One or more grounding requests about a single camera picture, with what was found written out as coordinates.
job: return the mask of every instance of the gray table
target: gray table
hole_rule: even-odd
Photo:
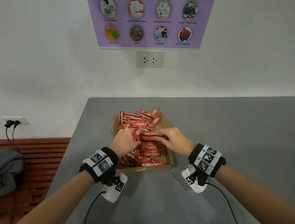
[[[90,98],[61,161],[48,195],[77,173],[82,160],[112,141],[113,114],[151,111],[155,106],[194,142],[223,153],[227,164],[295,202],[295,97],[256,98]],[[116,203],[99,197],[87,223],[234,223],[219,191],[194,193],[181,177],[186,158],[173,154],[174,167],[161,173],[128,174]],[[257,221],[228,196],[239,224]],[[100,192],[96,184],[67,223],[82,223]]]

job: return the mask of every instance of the gray cloth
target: gray cloth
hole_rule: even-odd
[[[10,150],[0,150],[0,197],[16,188],[14,176],[24,169],[22,154]]]

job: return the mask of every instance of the purple poster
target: purple poster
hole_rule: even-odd
[[[214,0],[88,0],[101,48],[200,48]]]

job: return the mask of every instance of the electrical outlet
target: electrical outlet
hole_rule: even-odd
[[[137,51],[138,68],[162,68],[164,65],[165,52],[143,52]]]
[[[21,123],[19,125],[30,125],[30,123],[22,116],[6,116],[2,117],[3,123],[6,124],[6,121],[13,120],[13,121],[20,121]]]

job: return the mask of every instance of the cardboard box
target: cardboard box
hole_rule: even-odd
[[[158,114],[161,117],[161,120],[156,124],[155,130],[151,133],[158,133],[160,129],[162,128],[169,128],[169,122],[165,115],[160,112]],[[119,132],[120,127],[118,126],[118,114],[114,115],[114,124],[113,124],[113,134],[116,136],[116,134]],[[171,156],[170,149],[167,149],[167,155],[165,156],[157,156],[157,157],[150,157],[154,159],[159,159],[161,163],[168,163],[168,165],[164,166],[149,166],[149,167],[132,167],[132,168],[126,168],[126,169],[118,169],[118,171],[122,173],[140,173],[140,172],[159,172],[159,171],[165,171],[170,170],[173,167],[173,160]]]

